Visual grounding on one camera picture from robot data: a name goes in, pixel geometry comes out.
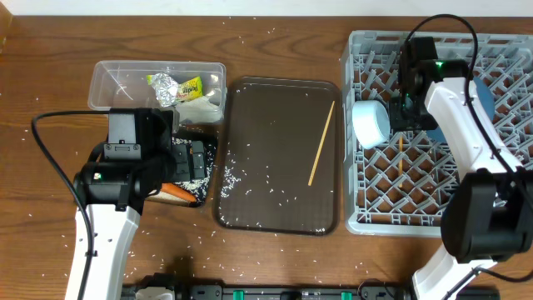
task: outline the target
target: metal grid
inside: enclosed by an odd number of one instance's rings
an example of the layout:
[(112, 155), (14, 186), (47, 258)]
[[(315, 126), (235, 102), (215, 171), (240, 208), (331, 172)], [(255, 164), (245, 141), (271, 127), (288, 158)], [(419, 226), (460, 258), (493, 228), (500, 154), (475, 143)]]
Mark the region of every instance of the metal grid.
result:
[[(354, 101), (379, 100), (387, 108), (387, 102), (400, 93), (397, 60), (407, 33), (353, 32), (342, 57), (346, 225), (354, 233), (439, 237), (442, 212), (459, 185), (450, 149), (423, 131), (398, 132), (371, 150), (362, 149), (355, 139)], [(416, 35), (434, 37), (439, 58), (471, 60), (468, 34)], [(525, 167), (532, 169), (531, 37), (481, 34), (479, 40), (474, 72), (495, 97), (496, 131)], [(403, 152), (399, 151), (400, 138)]]

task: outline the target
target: clear plastic container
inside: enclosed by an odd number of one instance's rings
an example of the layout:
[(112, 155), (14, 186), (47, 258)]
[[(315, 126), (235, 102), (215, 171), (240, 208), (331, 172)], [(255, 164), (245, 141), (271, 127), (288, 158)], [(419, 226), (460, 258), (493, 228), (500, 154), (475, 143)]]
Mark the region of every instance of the clear plastic container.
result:
[(226, 105), (226, 67), (219, 62), (101, 61), (94, 68), (88, 105), (93, 110), (159, 108), (154, 89), (147, 83), (147, 75), (157, 73), (167, 73), (178, 83), (198, 76), (202, 79), (203, 95), (208, 103), (176, 105), (180, 123), (222, 121)]

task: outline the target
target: yellow stick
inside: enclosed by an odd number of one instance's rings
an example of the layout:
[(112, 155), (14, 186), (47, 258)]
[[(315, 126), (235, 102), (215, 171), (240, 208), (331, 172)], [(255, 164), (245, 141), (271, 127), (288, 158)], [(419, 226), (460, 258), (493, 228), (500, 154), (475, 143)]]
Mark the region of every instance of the yellow stick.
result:
[(335, 101), (331, 103), (330, 114), (327, 115), (326, 126), (324, 127), (324, 132), (322, 133), (322, 138), (320, 140), (320, 145), (318, 145), (318, 151), (316, 152), (315, 163), (313, 163), (313, 169), (311, 170), (311, 176), (309, 177), (308, 186), (311, 186), (313, 183), (313, 178), (315, 177), (316, 165), (318, 164), (318, 158), (320, 157), (320, 152), (322, 151), (322, 145), (324, 144), (324, 138), (326, 138), (327, 127), (330, 125), (331, 113), (333, 113), (333, 107), (335, 106)]
[[(400, 154), (403, 152), (403, 137), (400, 137)], [(398, 163), (398, 176), (400, 177), (403, 173), (403, 158), (400, 159), (400, 162)]]

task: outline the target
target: wooden tabletop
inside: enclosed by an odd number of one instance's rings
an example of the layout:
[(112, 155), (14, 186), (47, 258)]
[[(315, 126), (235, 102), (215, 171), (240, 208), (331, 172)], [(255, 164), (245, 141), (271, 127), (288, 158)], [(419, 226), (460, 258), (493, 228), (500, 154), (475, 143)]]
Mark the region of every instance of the wooden tabletop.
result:
[[(38, 113), (87, 109), (95, 63), (104, 59), (220, 62), (228, 85), (246, 76), (322, 80), (340, 86), (339, 57), (351, 31), (411, 30), (417, 17), (15, 17), (0, 55), (0, 298), (62, 299), (74, 245), (72, 196), (33, 141)], [(533, 34), (533, 18), (472, 18), (479, 33)], [(423, 30), (464, 32), (453, 21)], [(105, 117), (57, 117), (40, 131), (69, 176), (107, 133)], [(441, 241), (350, 234), (326, 237), (219, 227), (212, 203), (192, 209), (145, 204), (125, 283), (176, 271), (185, 282), (357, 286), (404, 282)], [(495, 270), (522, 276), (533, 251)], [(504, 299), (533, 293), (481, 275)]]

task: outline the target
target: white bowl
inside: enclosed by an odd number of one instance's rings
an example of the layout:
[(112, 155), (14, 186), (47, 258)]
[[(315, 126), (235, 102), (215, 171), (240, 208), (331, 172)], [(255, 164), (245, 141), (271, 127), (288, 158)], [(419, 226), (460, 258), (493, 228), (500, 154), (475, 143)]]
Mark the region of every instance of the white bowl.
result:
[(363, 148), (373, 148), (389, 138), (391, 132), (389, 115), (379, 101), (356, 101), (351, 116), (353, 130)]

